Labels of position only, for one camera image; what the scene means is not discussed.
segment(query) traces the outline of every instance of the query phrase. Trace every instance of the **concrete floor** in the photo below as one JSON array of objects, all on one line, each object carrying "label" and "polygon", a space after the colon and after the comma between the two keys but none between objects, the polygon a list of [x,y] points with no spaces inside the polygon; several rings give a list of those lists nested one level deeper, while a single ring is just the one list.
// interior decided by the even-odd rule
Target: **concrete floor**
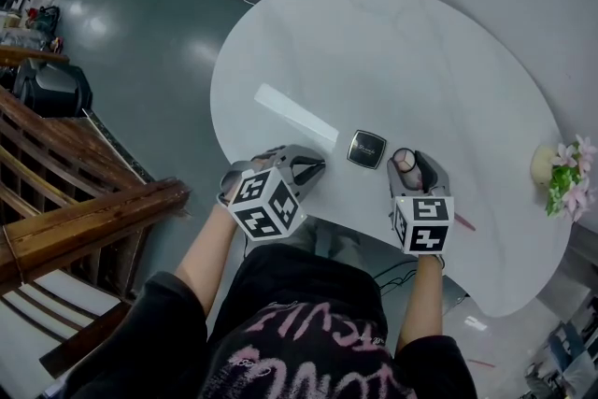
[{"label": "concrete floor", "polygon": [[[55,4],[62,10],[58,35],[64,37],[64,52],[83,68],[92,85],[93,111],[152,176],[176,176],[193,189],[187,206],[192,218],[164,221],[154,228],[139,267],[138,286],[158,270],[177,267],[214,204],[228,162],[210,116],[212,70],[224,39],[250,6],[241,0],[55,0]],[[373,238],[365,238],[363,246],[372,274],[404,258]],[[216,306],[240,265],[243,247],[237,235]],[[383,279],[404,276],[409,266]],[[398,336],[410,288],[407,283],[384,296],[389,346]],[[463,295],[447,278],[445,310]]]}]

